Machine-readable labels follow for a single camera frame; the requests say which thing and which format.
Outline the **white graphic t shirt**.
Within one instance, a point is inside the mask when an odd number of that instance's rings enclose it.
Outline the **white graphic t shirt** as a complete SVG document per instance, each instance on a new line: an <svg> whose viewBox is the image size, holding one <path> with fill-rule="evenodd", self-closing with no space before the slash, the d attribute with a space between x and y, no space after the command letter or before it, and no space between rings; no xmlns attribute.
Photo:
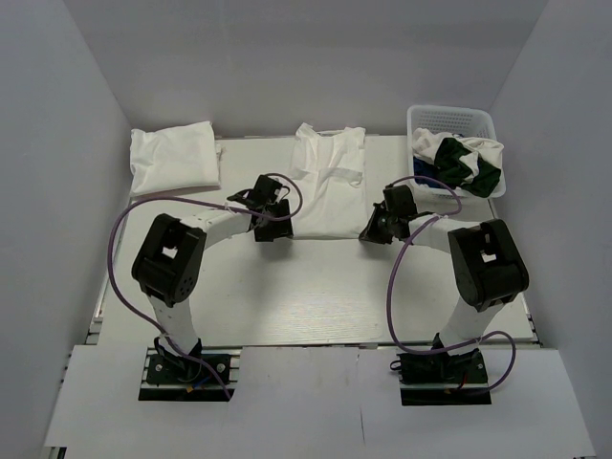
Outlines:
<svg viewBox="0 0 612 459"><path fill-rule="evenodd" d="M318 133L302 123L287 172L302 192L296 239L356 239L367 221L365 129Z"/></svg>

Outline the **dark green white t shirt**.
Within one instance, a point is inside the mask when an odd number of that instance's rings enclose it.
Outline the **dark green white t shirt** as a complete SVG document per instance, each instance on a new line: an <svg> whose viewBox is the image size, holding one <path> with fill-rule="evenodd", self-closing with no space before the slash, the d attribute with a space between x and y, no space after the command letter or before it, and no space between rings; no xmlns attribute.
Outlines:
<svg viewBox="0 0 612 459"><path fill-rule="evenodd" d="M462 137L449 132L432 133L417 128L412 134L413 159L437 169L432 182L445 190L463 189L478 198L490 198L502 176L504 145L491 139Z"/></svg>

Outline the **white plastic laundry basket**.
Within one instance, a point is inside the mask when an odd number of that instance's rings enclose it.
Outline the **white plastic laundry basket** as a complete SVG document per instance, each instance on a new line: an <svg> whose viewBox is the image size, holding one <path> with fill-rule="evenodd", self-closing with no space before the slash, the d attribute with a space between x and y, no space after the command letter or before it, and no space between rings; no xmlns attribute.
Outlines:
<svg viewBox="0 0 612 459"><path fill-rule="evenodd" d="M413 105L407 110L407 151L409 174L416 179L413 169L413 154L411 148L412 134L417 128L428 129L432 133L449 132L462 137L478 137L497 141L491 116L482 111L460 107L446 107L434 105ZM414 194L429 201L450 199L457 194L462 199L480 199L463 189L452 189L442 184L445 190L422 186L414 181L412 189ZM490 198L499 198L506 192L506 183L503 174L498 187Z"/></svg>

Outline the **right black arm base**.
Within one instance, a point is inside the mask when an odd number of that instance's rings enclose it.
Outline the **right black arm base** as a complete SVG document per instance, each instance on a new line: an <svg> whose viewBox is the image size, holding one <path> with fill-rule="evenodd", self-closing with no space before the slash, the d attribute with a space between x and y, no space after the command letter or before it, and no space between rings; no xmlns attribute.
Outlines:
<svg viewBox="0 0 612 459"><path fill-rule="evenodd" d="M401 352L389 365L399 376L403 406L489 405L489 377L478 341L446 348L436 337L428 350Z"/></svg>

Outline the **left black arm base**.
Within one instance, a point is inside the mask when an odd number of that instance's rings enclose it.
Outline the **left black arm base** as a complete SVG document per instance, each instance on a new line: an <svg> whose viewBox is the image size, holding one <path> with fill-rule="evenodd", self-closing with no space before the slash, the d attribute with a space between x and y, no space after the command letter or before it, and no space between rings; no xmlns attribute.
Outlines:
<svg viewBox="0 0 612 459"><path fill-rule="evenodd" d="M222 402L230 400L238 381L240 351L203 349L200 358L219 375L222 385L200 363L167 352L159 339L147 349L138 400L141 402Z"/></svg>

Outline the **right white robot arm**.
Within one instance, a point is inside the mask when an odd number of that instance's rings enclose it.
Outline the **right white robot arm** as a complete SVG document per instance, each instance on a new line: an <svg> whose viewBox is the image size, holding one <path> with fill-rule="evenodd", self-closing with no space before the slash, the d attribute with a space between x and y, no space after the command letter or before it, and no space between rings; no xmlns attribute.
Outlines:
<svg viewBox="0 0 612 459"><path fill-rule="evenodd" d="M408 186L387 186L383 201L359 236L361 242L404 242L450 255L459 298L445 327L438 332L436 349L429 353L432 371L451 382L467 368L465 354L478 347L485 331L504 305L529 286L529 274L507 224L455 220L459 211L420 212Z"/></svg>

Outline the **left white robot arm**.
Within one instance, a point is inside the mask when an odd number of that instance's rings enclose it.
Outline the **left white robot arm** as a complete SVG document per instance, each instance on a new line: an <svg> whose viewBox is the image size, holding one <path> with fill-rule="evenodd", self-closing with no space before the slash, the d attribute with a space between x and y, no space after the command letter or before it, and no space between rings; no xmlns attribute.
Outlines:
<svg viewBox="0 0 612 459"><path fill-rule="evenodd" d="M194 215L155 217L133 263L131 274L151 302L162 327L159 345L172 354L169 370L180 381L202 370L202 344L195 332L188 298L194 291L204 252L233 236L251 232L257 242L293 236L287 187L270 175L235 193L226 205L206 206Z"/></svg>

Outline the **blue t shirt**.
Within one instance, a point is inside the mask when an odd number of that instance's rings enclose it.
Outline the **blue t shirt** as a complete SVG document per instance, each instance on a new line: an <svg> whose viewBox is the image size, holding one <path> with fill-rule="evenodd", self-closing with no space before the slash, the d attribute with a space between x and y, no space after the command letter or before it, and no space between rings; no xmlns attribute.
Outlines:
<svg viewBox="0 0 612 459"><path fill-rule="evenodd" d="M414 158L413 169L414 175L416 176L415 182L417 184L432 188L439 188L437 183L432 182L432 180L435 180L437 177L437 169L434 165L418 158Z"/></svg>

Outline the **folded white t shirt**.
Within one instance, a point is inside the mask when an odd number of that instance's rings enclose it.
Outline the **folded white t shirt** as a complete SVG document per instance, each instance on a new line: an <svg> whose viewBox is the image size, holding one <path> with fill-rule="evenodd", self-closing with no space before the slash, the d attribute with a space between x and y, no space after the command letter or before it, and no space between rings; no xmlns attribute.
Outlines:
<svg viewBox="0 0 612 459"><path fill-rule="evenodd" d="M133 197L221 184L220 148L209 121L155 132L134 129L129 160Z"/></svg>

